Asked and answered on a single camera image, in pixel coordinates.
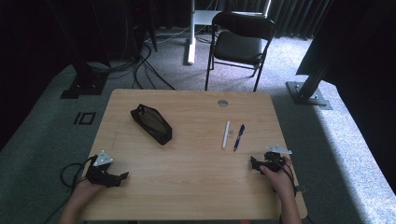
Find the blue pen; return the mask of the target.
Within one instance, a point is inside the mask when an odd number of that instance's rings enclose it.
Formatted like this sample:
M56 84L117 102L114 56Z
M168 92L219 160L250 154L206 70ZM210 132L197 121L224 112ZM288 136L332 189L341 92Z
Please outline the blue pen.
M233 151L236 151L236 150L238 149L239 144L240 144L240 140L241 140L241 137L242 137L242 135L243 135L243 133L244 133L244 131L245 131L245 128L246 128L246 127L245 127L245 124L242 124L242 125L240 126L238 135L237 135L236 140L235 140L235 143L234 143L234 145L233 145Z

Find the dark curtain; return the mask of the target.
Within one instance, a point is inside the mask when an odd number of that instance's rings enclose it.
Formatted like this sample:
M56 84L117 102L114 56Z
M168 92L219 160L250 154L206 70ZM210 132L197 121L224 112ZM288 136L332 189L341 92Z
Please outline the dark curtain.
M313 38L333 0L214 0L219 11L261 13L276 25L276 38Z

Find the black pencil case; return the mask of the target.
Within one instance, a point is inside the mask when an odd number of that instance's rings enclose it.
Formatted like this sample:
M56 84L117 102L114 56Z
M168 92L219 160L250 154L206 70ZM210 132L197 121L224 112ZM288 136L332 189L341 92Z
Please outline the black pencil case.
M140 104L131 111L131 116L160 145L164 146L172 139L172 127L155 108Z

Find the white pen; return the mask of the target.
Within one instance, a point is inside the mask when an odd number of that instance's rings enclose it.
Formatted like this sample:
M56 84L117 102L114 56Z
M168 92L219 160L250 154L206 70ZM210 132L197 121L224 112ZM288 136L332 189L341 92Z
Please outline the white pen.
M222 137L222 142L221 142L221 149L225 149L227 146L227 139L228 139L228 134L229 134L229 130L230 130L230 125L231 122L229 120L226 121L225 124L225 128L224 128L224 133L223 133L223 137Z

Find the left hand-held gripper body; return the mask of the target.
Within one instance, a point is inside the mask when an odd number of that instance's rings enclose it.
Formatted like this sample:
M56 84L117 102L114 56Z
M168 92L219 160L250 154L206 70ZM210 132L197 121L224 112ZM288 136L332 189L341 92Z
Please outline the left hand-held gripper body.
M102 150L99 154L92 157L86 178L96 185L107 186L109 182L116 181L115 176L107 172L113 159Z

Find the black folding chair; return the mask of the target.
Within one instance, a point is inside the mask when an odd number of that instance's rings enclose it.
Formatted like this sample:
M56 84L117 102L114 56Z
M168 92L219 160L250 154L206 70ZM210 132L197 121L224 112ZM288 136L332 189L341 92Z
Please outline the black folding chair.
M263 15L222 11L212 19L211 42L205 75L208 89L210 71L214 64L225 64L253 71L257 74L256 91L269 46L276 33L276 25Z

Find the person's right hand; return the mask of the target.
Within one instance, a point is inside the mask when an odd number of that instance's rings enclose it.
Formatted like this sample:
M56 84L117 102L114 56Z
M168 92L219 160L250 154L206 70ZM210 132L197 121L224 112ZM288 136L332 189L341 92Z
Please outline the person's right hand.
M294 186L291 177L292 161L287 157L284 158L284 161L285 164L283 166L283 170L279 170L276 173L272 172L265 166L261 166L261 170L264 175L269 178L281 202L293 201L295 199Z

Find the person's left hand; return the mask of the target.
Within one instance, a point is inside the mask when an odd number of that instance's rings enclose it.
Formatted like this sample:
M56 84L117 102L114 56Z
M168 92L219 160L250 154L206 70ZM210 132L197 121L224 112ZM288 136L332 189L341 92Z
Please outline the person's left hand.
M83 180L76 185L69 202L74 206L82 207L103 189L104 187L101 185L92 184L89 180Z

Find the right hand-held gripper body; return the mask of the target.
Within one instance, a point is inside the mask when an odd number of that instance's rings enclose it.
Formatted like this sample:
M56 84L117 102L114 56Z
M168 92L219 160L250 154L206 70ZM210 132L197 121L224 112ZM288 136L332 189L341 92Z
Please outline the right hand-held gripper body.
M282 154L291 154L289 149L286 149L280 145L266 147L267 151L264 153L264 164L267 169L272 172L278 172L284 169L286 162L282 157Z

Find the metal stand with base plate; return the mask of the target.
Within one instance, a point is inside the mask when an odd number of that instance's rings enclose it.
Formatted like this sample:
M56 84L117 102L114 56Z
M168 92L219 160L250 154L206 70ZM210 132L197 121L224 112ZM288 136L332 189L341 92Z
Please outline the metal stand with base plate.
M317 105L324 110L332 110L328 100L325 100L318 84L327 75L334 50L326 44L314 39L308 48L297 75L307 75L305 82L287 81L286 86L296 105Z

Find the black stand with base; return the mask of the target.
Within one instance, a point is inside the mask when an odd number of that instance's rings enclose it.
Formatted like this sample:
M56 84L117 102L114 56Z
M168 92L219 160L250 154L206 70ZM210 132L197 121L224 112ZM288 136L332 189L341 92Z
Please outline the black stand with base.
M76 77L62 99L80 95L101 95L108 72L94 71L90 62L110 67L93 0L46 0L53 17L53 30L76 71Z

